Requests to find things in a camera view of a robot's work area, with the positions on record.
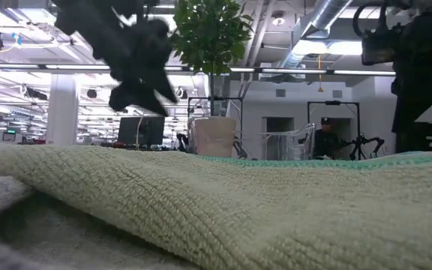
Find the person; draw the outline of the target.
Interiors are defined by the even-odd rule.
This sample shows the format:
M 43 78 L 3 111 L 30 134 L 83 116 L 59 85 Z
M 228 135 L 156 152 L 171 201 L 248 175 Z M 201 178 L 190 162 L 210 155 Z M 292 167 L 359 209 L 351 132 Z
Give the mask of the person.
M 332 132 L 332 120 L 328 117 L 322 117 L 320 129 L 315 132 L 313 156 L 333 159 L 338 148 L 338 135 Z

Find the white building column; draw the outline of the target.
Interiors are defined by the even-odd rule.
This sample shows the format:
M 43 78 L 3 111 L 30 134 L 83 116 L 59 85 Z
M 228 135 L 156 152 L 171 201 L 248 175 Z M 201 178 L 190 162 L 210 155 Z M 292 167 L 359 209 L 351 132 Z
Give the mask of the white building column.
M 46 144 L 68 146 L 77 143 L 80 86 L 73 74 L 51 76 Z

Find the white plant pot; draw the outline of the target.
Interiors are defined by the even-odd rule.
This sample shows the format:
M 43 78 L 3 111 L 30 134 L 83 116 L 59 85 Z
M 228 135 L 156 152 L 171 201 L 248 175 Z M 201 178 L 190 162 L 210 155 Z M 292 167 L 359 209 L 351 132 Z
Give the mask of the white plant pot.
M 223 116 L 195 117 L 187 125 L 190 153 L 218 158 L 232 157 L 235 119 Z

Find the clear plastic bin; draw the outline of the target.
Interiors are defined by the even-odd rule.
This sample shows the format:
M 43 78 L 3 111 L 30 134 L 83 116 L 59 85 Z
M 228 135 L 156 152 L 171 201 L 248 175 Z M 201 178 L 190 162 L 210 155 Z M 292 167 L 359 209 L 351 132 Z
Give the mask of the clear plastic bin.
M 311 160 L 315 132 L 315 124 L 306 124 L 298 130 L 261 133 L 262 157 L 267 161 Z

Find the green leafy plant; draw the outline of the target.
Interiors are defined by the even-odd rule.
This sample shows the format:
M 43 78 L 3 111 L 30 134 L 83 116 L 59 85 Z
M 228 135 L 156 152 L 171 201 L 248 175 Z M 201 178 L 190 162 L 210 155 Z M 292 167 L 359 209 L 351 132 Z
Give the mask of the green leafy plant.
M 195 73 L 210 76 L 210 114 L 215 112 L 215 77 L 244 58 L 253 18 L 235 0 L 178 0 L 170 37 L 175 55 Z

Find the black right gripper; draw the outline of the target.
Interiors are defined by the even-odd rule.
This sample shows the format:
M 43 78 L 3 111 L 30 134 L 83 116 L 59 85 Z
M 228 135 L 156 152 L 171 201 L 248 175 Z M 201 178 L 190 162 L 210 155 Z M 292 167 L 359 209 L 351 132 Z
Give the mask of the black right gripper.
M 408 134 L 432 107 L 432 14 L 417 16 L 403 27 L 393 70 L 391 93 L 397 101 L 391 131 Z

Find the pale green-edged towel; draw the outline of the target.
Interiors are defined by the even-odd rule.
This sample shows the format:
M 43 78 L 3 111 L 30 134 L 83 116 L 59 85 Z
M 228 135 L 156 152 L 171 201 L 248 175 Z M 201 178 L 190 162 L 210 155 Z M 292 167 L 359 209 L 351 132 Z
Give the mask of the pale green-edged towel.
M 206 270 L 432 270 L 432 152 L 250 161 L 0 143 L 0 176 Z

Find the black computer monitor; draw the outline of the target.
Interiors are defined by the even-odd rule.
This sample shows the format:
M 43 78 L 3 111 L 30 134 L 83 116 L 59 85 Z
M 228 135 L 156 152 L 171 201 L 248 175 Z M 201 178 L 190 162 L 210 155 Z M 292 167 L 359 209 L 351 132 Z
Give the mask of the black computer monitor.
M 126 145 L 160 146 L 163 144 L 164 124 L 164 117 L 121 118 L 117 141 Z

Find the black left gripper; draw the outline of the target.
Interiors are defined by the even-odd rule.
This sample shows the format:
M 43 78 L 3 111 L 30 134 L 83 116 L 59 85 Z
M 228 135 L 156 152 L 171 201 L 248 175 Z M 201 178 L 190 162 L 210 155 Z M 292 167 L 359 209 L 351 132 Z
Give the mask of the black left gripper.
M 161 19 L 122 25 L 117 19 L 94 24 L 97 33 L 94 57 L 111 67 L 112 75 L 122 80 L 130 72 L 139 75 L 136 104 L 160 116 L 168 116 L 161 98 L 176 103 L 177 98 L 164 68 L 171 53 L 169 26 Z M 116 112 L 134 105 L 134 86 L 122 82 L 110 94 L 109 106 Z

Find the grey waffle towel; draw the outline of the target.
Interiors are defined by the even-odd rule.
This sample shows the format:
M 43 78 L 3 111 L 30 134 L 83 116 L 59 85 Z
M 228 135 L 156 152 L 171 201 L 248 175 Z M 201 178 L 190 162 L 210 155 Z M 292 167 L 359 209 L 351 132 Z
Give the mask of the grey waffle towel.
M 199 270 L 96 217 L 0 176 L 0 270 Z

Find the silver ventilation duct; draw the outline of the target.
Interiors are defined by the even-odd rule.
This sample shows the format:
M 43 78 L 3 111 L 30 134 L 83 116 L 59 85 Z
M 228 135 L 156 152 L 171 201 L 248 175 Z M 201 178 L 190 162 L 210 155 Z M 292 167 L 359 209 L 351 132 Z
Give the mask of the silver ventilation duct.
M 297 19 L 292 29 L 290 50 L 278 67 L 297 68 L 308 55 L 308 52 L 303 51 L 303 40 L 318 32 L 322 32 L 322 38 L 326 39 L 332 24 L 352 2 L 353 0 L 317 0 L 312 12 Z

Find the black background station frame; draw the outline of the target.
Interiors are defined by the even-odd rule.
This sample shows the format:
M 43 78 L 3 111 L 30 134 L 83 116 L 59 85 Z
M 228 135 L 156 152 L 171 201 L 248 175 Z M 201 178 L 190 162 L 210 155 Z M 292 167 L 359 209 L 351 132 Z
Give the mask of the black background station frame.
M 244 99 L 242 97 L 215 97 L 216 101 L 239 101 L 240 106 L 239 109 L 239 127 L 240 130 L 243 129 L 243 102 Z M 192 105 L 191 101 L 197 100 L 197 102 Z M 190 117 L 191 114 L 194 113 L 194 108 L 201 102 L 201 101 L 211 101 L 212 99 L 210 97 L 189 97 L 187 99 L 187 117 Z
M 355 107 L 355 109 L 356 109 L 356 112 L 355 112 L 355 116 L 356 116 L 356 135 L 355 135 L 355 137 L 352 140 L 354 140 L 357 136 L 362 135 L 362 132 L 361 132 L 360 105 L 359 105 L 358 102 L 344 102 L 344 101 L 338 101 L 338 100 L 308 101 L 307 102 L 307 123 L 308 124 L 312 124 L 312 121 L 311 121 L 311 105 L 312 104 L 324 104 L 325 106 L 353 105 Z M 323 116 L 321 116 L 320 120 L 319 120 L 319 126 L 320 126 L 320 121 L 321 121 L 322 117 L 328 117 L 328 118 L 331 119 L 331 131 L 334 132 L 332 130 L 332 125 L 333 125 L 333 122 L 335 120 L 335 117 L 330 117 L 329 115 L 323 115 Z M 337 135 L 337 137 L 338 137 L 338 140 L 339 140 L 339 148 L 337 149 L 337 151 L 339 151 L 340 149 L 342 149 L 340 147 L 340 142 L 341 142 L 342 138 L 340 138 L 338 135 Z M 312 158 L 315 159 L 315 160 L 330 159 L 329 157 L 314 157 L 314 143 L 313 143 Z

